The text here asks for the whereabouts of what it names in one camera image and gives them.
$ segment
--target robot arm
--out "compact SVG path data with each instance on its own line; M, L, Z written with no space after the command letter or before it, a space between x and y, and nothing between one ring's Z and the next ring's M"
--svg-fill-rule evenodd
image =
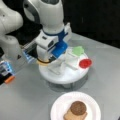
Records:
M26 16L43 29L36 38L38 58L46 62L50 56L58 58L67 49L71 38L71 28L63 23L63 5L61 0L25 0Z
M0 0L0 34L5 35L19 29L23 25L21 15L8 8L3 0Z
M12 62L15 71L26 62L26 59L18 40L6 34L19 29L22 25L22 16L8 8L3 0L0 0L0 47L4 51L2 58L5 61Z

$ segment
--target white plate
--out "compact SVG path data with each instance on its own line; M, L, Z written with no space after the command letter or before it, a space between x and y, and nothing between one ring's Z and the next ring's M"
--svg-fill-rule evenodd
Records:
M96 101L89 95L81 92L70 92L59 97L52 106L51 120L64 120L63 116L74 101L82 101L87 106L85 120L101 120L101 112Z

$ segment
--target food item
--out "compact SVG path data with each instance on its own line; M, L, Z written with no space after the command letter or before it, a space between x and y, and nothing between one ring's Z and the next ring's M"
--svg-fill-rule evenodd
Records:
M81 101L75 101L64 115L64 120L84 120L87 116L86 105Z

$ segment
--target table surface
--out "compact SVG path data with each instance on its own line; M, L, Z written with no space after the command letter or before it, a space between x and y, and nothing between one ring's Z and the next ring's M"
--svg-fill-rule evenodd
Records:
M93 61L87 82L77 91L97 101L101 120L118 120L120 50L76 34L69 44L83 46ZM33 62L19 71L12 83L0 86L0 120L50 120L51 106L63 93L48 87Z

